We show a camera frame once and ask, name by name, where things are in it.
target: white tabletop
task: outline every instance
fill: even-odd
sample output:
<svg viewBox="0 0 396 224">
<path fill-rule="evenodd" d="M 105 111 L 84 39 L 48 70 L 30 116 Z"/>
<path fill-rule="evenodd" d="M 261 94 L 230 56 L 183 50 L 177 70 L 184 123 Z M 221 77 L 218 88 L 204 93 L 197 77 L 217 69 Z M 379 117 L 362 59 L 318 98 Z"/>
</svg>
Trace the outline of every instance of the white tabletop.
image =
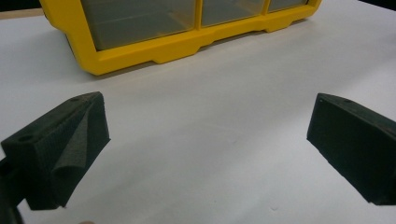
<svg viewBox="0 0 396 224">
<path fill-rule="evenodd" d="M 305 138 L 318 92 L 396 120 L 395 87 L 396 12 L 356 0 L 103 77 L 44 17 L 0 21 L 0 140 L 91 91 L 112 139 L 66 209 L 22 202 L 27 224 L 393 224 Z"/>
</svg>

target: toolbox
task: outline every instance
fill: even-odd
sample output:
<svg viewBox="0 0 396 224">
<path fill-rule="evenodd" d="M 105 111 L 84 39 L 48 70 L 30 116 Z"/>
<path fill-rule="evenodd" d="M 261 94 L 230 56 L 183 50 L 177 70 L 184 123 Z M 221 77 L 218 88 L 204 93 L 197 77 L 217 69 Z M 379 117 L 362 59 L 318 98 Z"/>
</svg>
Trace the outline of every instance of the toolbox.
<svg viewBox="0 0 396 224">
<path fill-rule="evenodd" d="M 216 40 L 273 32 L 315 13 L 321 0 L 40 0 L 82 69 L 102 75 L 166 63 Z"/>
</svg>

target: yellow plastic case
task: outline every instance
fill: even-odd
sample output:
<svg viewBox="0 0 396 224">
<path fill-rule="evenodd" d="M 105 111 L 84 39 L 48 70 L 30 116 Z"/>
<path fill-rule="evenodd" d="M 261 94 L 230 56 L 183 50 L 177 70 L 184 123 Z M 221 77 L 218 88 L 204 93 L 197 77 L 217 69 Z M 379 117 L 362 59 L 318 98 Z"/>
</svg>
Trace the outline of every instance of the yellow plastic case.
<svg viewBox="0 0 396 224">
<path fill-rule="evenodd" d="M 125 3 L 129 1 L 128 8 L 130 7 L 131 9 L 125 8 L 123 10 L 128 13 L 128 10 L 132 10 L 134 6 L 138 6 L 148 0 L 40 0 L 52 26 L 66 34 L 76 60 L 82 69 L 94 75 L 102 75 L 149 61 L 166 63 L 192 55 L 200 47 L 234 35 L 251 31 L 273 32 L 283 29 L 294 21 L 313 15 L 321 2 L 321 0 L 189 0 L 190 4 L 193 4 L 192 17 L 186 19 L 190 25 L 186 25 L 185 27 L 187 28 L 183 28 L 184 30 L 176 29 L 169 32 L 169 34 L 161 33 L 161 31 L 157 33 L 151 31 L 155 34 L 151 38 L 142 37 L 140 40 L 137 38 L 135 41 L 131 40 L 130 43 L 119 44 L 119 46 L 114 48 L 111 45 L 110 47 L 103 47 L 100 44 L 100 40 L 95 36 L 97 35 L 97 30 L 94 28 L 96 21 L 92 21 L 94 19 L 90 18 L 92 14 L 90 14 L 89 10 L 96 10 L 93 13 L 99 13 L 98 18 L 112 18 L 120 9 L 106 12 L 106 8 L 111 8 L 111 4 L 116 4 L 118 1 L 123 1 L 124 5 L 121 5 L 122 8 L 125 8 L 127 6 Z M 180 5 L 181 2 L 177 2 L 177 0 L 151 1 L 155 4 L 166 1 L 166 4 L 173 7 L 183 7 Z M 86 6 L 90 6 L 90 4 L 105 5 L 96 9 L 96 7 Z M 211 7 L 215 4 L 220 4 L 219 8 Z M 225 4 L 249 7 L 250 11 L 256 10 L 258 13 L 227 18 L 228 9 Z M 223 17 L 225 16 L 223 21 L 216 21 L 216 18 L 221 16 L 218 13 L 222 13 Z M 176 16 L 171 15 L 172 18 L 177 16 L 183 17 L 183 15 L 178 14 Z M 148 17 L 141 19 L 141 21 L 146 21 L 147 19 Z M 107 35 L 110 37 L 123 36 L 122 26 L 119 27 L 119 30 L 114 31 L 114 34 L 112 33 L 111 27 L 114 27 L 112 24 L 118 24 L 117 22 L 119 21 L 121 20 L 115 18 L 111 21 L 115 23 L 107 25 L 109 27 L 107 28 Z M 160 18 L 157 21 L 165 22 L 166 20 Z M 136 35 L 140 29 L 144 29 L 144 27 L 139 28 L 138 25 L 136 27 L 136 31 L 129 32 Z"/>
</svg>

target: wooden edge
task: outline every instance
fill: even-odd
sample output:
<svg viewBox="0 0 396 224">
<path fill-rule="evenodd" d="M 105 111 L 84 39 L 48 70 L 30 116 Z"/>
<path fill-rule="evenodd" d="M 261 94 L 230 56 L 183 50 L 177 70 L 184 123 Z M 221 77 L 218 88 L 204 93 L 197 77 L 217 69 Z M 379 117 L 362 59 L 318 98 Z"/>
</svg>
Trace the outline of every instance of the wooden edge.
<svg viewBox="0 0 396 224">
<path fill-rule="evenodd" d="M 14 19 L 14 18 L 23 18 L 23 17 L 43 16 L 43 15 L 44 15 L 44 12 L 43 12 L 42 8 L 33 8 L 33 9 L 16 10 L 16 11 L 6 11 L 6 12 L 0 12 L 0 20 Z"/>
</svg>

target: yellow organizer box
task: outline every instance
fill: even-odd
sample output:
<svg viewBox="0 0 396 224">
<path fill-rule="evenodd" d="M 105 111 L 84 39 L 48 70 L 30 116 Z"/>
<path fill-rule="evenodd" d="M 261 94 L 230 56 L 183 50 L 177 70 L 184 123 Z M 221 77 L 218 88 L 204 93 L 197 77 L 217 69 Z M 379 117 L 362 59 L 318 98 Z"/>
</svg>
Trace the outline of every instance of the yellow organizer box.
<svg viewBox="0 0 396 224">
<path fill-rule="evenodd" d="M 273 32 L 315 13 L 321 0 L 40 0 L 80 66 L 95 75 L 166 63 L 216 40 Z"/>
</svg>

